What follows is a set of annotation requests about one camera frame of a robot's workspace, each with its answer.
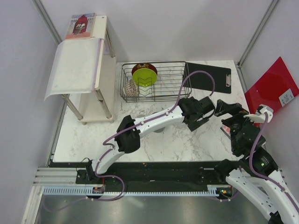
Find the grey mug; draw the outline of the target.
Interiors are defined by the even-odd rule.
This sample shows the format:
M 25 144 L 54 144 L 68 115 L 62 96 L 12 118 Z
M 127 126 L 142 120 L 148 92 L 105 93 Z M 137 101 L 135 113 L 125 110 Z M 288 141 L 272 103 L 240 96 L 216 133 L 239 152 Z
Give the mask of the grey mug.
M 162 133 L 164 131 L 165 127 L 162 127 L 160 129 L 155 130 L 155 133 Z

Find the lime green plate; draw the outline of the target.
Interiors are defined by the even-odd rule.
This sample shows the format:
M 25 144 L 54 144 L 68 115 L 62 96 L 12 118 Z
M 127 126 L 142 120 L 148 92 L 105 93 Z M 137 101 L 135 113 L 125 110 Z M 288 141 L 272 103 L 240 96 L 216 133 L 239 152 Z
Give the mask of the lime green plate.
M 157 81 L 157 74 L 150 69 L 140 69 L 132 75 L 132 79 L 137 85 L 148 87 Z

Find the red patterned white bowl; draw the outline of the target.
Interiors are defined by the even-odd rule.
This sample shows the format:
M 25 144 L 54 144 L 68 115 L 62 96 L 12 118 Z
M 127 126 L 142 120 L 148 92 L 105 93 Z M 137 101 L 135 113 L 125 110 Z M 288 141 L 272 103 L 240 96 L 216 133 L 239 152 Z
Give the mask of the red patterned white bowl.
M 139 87 L 133 79 L 130 79 L 123 87 L 124 94 L 127 97 L 138 97 Z

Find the dark red patterned bowl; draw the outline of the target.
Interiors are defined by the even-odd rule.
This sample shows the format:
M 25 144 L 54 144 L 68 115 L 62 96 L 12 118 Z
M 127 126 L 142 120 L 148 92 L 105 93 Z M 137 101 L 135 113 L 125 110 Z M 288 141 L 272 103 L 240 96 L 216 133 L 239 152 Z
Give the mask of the dark red patterned bowl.
M 137 70 L 140 69 L 150 69 L 157 74 L 157 69 L 154 65 L 150 63 L 138 63 L 132 68 L 132 74 L 134 74 Z

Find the orange pink mug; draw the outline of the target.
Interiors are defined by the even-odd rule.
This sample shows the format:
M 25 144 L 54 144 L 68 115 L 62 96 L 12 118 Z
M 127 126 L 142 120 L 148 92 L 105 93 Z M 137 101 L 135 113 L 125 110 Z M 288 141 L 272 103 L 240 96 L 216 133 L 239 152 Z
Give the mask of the orange pink mug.
M 144 115 L 144 114 L 139 114 L 139 115 L 137 116 L 137 118 L 142 118 L 142 117 L 146 117 L 146 115 Z

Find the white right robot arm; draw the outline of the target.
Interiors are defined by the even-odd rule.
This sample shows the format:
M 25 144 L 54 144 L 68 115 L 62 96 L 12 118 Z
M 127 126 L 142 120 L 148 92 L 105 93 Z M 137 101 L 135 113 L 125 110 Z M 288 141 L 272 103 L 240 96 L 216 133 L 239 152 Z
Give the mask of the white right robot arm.
M 297 224 L 299 203 L 289 191 L 273 157 L 264 149 L 262 136 L 273 117 L 273 110 L 259 105 L 250 114 L 241 104 L 227 104 L 219 99 L 214 115 L 230 114 L 223 125 L 230 129 L 232 153 L 238 163 L 221 161 L 214 171 L 218 183 L 228 183 L 245 196 L 270 224 Z

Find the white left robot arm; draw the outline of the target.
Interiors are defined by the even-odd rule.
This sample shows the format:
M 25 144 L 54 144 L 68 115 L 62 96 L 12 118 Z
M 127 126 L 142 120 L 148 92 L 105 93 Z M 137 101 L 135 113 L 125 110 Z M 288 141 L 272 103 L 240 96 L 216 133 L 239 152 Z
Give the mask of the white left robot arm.
M 97 160 L 87 163 L 86 178 L 91 183 L 99 183 L 108 168 L 124 154 L 130 154 L 140 148 L 141 138 L 167 126 L 184 123 L 194 131 L 213 116 L 215 106 L 209 97 L 197 100 L 194 97 L 181 98 L 163 111 L 146 117 L 133 119 L 130 115 L 123 118 L 116 134 L 103 142 L 110 148 Z

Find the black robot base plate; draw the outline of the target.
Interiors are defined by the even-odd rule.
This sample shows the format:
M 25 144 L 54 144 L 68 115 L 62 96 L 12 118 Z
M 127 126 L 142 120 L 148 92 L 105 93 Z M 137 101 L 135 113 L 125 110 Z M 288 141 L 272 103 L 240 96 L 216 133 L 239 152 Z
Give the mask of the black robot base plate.
M 98 184 L 116 191 L 125 190 L 202 190 L 207 185 L 228 185 L 218 172 L 218 161 L 116 162 L 106 173 L 88 180 L 86 169 L 77 171 L 77 184 Z M 230 186 L 218 197 L 227 199 L 236 190 Z

